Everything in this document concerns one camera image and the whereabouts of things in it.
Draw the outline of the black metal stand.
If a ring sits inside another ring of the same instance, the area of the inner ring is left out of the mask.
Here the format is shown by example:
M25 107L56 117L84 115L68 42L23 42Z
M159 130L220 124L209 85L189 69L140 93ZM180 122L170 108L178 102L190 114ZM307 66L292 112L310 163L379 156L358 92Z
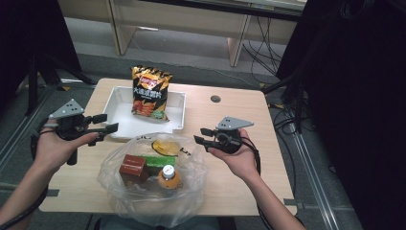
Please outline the black metal stand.
M343 6L347 0L308 0L288 42L276 77L279 81L261 90L268 94L285 86L284 105L296 105L292 114L294 125L301 129L304 105L304 83L311 70L320 63L322 55L338 28Z

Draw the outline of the person's left hand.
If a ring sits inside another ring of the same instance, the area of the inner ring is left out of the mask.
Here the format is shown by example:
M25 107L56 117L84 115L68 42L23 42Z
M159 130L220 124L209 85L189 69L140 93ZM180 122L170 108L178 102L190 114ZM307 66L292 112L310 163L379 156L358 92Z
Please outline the person's left hand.
M48 120L40 130L33 168L36 172L55 173L77 148L94 141L99 134L91 132L66 141L56 134L56 120Z

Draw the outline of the light wooden desk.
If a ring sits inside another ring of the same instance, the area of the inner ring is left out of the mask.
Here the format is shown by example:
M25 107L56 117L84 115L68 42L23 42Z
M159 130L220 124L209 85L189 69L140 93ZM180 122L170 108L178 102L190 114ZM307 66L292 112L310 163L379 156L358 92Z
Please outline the light wooden desk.
M238 64L242 42L267 37L285 45L307 0L57 0L66 17L111 25L118 55L138 28L223 36L230 65Z

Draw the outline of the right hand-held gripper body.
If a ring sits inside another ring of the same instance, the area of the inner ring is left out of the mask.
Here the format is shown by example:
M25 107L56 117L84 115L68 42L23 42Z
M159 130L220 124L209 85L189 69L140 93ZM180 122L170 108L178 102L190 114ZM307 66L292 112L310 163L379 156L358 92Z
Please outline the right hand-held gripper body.
M232 154L239 150L242 139L239 129L251 127L254 123L230 116L225 116L216 126L213 136L213 148Z

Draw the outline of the clear plastic bag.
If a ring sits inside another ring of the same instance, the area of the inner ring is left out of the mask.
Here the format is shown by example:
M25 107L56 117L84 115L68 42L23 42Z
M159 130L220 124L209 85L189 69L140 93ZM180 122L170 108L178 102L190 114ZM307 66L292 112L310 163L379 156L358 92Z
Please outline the clear plastic bag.
M158 183L158 174L149 174L145 183L126 187L119 168L127 154L175 156L173 167L181 174L180 185L176 189L164 189ZM120 217L151 226L174 227L199 211L207 174L203 149L192 139L169 133L150 133L112 150L101 163L98 181L107 191L113 212Z

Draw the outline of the black tripod stand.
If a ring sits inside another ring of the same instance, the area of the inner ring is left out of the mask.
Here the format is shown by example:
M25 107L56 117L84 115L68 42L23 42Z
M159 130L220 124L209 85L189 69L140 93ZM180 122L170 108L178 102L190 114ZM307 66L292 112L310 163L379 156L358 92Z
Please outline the black tripod stand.
M38 105L38 77L44 79L47 85L59 85L61 78L56 70L62 69L76 79L89 84L95 85L96 82L81 73L81 69L75 69L68 63L63 62L54 56L44 52L34 54L29 59L28 83L29 83L29 101L26 115L31 115Z

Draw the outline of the white plastic bin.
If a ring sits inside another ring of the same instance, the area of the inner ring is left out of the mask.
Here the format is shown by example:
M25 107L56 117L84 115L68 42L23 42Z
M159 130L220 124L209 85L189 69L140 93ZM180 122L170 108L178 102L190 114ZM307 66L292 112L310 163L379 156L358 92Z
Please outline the white plastic bin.
M185 105L185 93L170 91L165 110L168 122L136 116L131 113L132 89L114 86L103 110L107 115L107 120L103 124L105 126L119 124L118 130L111 134L113 139L132 139L154 132L173 133L184 127Z

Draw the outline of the green snack packet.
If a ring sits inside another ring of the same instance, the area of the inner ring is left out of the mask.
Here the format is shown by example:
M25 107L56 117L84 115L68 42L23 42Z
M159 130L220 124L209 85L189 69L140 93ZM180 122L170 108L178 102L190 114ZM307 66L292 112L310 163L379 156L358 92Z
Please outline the green snack packet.
M150 175L157 175L166 165L175 166L176 157L175 156L152 156L143 155L146 159L146 165L148 167L148 173Z

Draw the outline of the brown box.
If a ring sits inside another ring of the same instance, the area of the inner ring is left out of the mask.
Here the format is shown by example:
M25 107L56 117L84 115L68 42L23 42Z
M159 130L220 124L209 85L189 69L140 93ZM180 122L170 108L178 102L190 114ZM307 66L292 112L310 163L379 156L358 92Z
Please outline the brown box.
M143 184L149 177L147 161L144 157L127 154L119 168L119 173L126 187Z

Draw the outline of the orange juice bottle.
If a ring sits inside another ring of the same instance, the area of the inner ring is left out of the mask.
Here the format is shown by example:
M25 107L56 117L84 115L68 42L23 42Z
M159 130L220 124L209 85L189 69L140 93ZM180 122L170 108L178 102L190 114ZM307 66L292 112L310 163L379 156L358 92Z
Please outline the orange juice bottle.
M172 165L166 165L158 173L158 183L164 189L176 189L180 185L181 174Z

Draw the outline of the person's right hand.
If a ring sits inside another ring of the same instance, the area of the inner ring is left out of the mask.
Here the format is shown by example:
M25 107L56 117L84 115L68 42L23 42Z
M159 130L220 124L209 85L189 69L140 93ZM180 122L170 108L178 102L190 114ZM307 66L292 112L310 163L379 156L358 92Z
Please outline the person's right hand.
M240 149L233 154L215 148L209 148L209 153L222 160L231 172L246 184L252 184L259 179L254 152L248 146L241 145Z

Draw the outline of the black curtain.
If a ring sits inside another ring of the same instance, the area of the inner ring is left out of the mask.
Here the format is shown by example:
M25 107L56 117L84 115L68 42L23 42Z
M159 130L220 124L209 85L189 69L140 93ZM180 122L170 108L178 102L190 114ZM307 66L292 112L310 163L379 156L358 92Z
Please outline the black curtain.
M347 0L304 82L364 230L406 230L406 0Z
M41 52L81 69L58 0L0 0L0 113Z

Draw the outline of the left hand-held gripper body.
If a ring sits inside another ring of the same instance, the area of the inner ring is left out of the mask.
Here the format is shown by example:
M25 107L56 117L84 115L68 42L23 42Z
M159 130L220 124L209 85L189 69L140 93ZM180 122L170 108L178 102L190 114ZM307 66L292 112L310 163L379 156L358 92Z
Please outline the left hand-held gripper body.
M83 115L84 108L74 99L52 112L48 118L56 121L56 134L59 138L71 141L78 139L89 132L88 125L91 117Z

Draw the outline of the aluminium floor rail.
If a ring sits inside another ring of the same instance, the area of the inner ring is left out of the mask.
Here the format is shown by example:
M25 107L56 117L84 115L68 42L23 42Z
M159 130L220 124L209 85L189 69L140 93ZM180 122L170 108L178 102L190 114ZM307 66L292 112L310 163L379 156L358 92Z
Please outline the aluminium floor rail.
M327 230L340 230L337 217L330 205L330 202L327 198L327 194L324 190L324 187L320 181L320 178L316 172L315 166L312 162L312 159L309 155L309 151L307 149L307 145L305 144L305 140L303 135L299 132L295 125L289 125L290 130L292 131L293 139L299 155L302 159L304 164L304 171L307 175L309 180L310 187L313 191L315 196L315 200L318 204L319 211L325 223Z
M55 89L53 87L46 87L41 93L38 104L29 113L25 114L21 123L16 130L11 134L6 144L0 149L0 172L5 169L10 159L18 148L19 143L30 133L33 128L34 122L41 118L41 112L44 110L44 104L52 96Z

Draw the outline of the black yellow chip bag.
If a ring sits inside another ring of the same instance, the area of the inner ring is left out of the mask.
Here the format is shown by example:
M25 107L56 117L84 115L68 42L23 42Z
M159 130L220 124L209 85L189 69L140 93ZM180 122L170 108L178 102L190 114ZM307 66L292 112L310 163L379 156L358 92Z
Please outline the black yellow chip bag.
M167 122L166 106L172 73L143 65L134 66L131 71L132 114Z

